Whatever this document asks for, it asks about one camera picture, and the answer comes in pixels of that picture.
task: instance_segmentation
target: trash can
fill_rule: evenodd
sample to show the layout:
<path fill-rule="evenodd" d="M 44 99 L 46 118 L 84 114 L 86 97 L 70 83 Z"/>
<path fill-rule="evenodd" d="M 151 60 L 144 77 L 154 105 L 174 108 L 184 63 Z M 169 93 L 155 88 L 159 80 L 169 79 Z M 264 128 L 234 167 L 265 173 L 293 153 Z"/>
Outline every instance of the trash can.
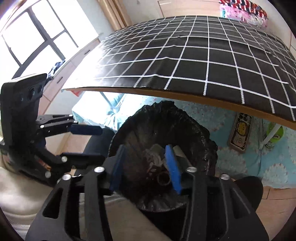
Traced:
<path fill-rule="evenodd" d="M 120 145 L 126 146 L 119 191 L 140 210 L 167 212 L 187 203 L 188 197 L 178 195 L 169 181 L 163 159 L 168 144 L 179 146 L 198 170 L 215 175 L 218 147 L 209 131 L 173 101 L 145 105 L 120 127 L 108 154 L 114 156 Z"/>

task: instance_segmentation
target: curtain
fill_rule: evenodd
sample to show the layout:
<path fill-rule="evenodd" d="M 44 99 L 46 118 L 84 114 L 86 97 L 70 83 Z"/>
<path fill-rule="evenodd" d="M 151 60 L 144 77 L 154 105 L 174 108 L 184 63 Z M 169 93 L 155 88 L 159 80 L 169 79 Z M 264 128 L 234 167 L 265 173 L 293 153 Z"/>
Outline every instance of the curtain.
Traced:
<path fill-rule="evenodd" d="M 115 31 L 132 25 L 122 0 L 98 0 L 98 2 Z"/>

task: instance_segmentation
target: black pants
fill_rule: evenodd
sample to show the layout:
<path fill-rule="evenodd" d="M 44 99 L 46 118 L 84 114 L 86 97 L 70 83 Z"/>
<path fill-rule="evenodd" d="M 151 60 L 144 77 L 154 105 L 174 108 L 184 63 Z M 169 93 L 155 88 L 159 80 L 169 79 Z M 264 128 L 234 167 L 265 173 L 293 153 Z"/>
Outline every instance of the black pants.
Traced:
<path fill-rule="evenodd" d="M 109 145 L 114 136 L 113 130 L 103 129 L 101 136 L 92 136 L 88 141 L 84 153 L 99 153 L 105 157 L 108 155 Z M 259 178 L 249 176 L 235 181 L 242 193 L 250 202 L 254 210 L 257 210 L 263 195 L 263 185 Z M 142 213 L 163 233 L 173 241 L 179 240 L 185 218 L 185 208 L 179 208 L 164 213 Z"/>

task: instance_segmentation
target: drawer handle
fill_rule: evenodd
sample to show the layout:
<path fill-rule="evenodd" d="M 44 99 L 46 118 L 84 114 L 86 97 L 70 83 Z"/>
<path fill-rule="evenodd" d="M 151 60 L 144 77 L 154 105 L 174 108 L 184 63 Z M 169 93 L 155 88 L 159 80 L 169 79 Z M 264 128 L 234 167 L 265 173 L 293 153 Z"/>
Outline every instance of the drawer handle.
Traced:
<path fill-rule="evenodd" d="M 57 81 L 57 84 L 62 80 L 63 76 Z"/>
<path fill-rule="evenodd" d="M 91 50 L 89 49 L 84 55 L 88 54 Z"/>

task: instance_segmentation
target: beige jacket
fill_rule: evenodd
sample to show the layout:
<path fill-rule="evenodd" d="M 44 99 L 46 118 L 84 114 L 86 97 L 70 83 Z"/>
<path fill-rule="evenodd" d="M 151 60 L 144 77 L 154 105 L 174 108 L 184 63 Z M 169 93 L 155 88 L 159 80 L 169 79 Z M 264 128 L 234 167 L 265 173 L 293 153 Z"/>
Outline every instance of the beige jacket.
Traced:
<path fill-rule="evenodd" d="M 0 207 L 23 239 L 51 190 L 15 173 L 0 156 Z M 83 205 L 84 199 L 81 197 L 80 206 Z M 170 241 L 127 199 L 118 196 L 106 198 L 105 205 L 114 241 Z M 84 238 L 84 209 L 80 210 L 81 238 Z"/>

